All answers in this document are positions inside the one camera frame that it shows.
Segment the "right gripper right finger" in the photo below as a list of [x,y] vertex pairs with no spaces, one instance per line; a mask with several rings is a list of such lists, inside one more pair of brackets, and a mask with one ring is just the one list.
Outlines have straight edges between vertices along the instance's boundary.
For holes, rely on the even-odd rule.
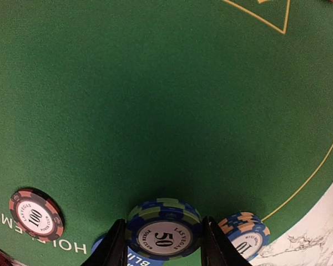
[[202,266],[251,266],[236,250],[213,217],[203,218],[204,240],[201,245]]

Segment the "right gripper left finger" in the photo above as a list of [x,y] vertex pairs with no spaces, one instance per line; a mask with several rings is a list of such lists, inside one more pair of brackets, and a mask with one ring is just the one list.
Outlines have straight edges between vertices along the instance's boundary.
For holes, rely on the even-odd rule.
[[127,241],[125,240],[126,222],[118,219],[81,266],[126,266]]

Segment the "blue small blind button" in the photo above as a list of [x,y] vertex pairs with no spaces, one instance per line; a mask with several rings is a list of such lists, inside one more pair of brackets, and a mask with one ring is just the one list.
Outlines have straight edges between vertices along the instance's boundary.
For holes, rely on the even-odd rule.
[[[94,241],[94,244],[91,248],[91,254],[94,253],[94,251],[97,249],[97,247],[100,245],[101,241],[104,239],[105,234],[101,235],[99,238],[97,238]],[[127,265],[128,266],[161,266],[164,264],[164,261],[162,260],[152,260],[149,258],[142,257],[138,255],[136,252],[132,251],[128,247],[128,253],[127,253]]]

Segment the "blue white chip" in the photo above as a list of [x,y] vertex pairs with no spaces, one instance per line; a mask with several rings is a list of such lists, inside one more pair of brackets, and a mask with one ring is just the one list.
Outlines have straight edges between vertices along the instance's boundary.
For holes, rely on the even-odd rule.
[[238,212],[218,223],[236,250],[251,261],[269,244],[270,230],[250,212]]

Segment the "teal chip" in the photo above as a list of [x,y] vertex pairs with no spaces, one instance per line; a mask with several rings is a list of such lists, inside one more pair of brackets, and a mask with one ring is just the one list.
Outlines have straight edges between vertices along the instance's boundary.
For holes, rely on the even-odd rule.
[[204,226],[192,205],[179,199],[157,198],[130,211],[125,238],[134,252],[166,261],[194,253],[202,244]]

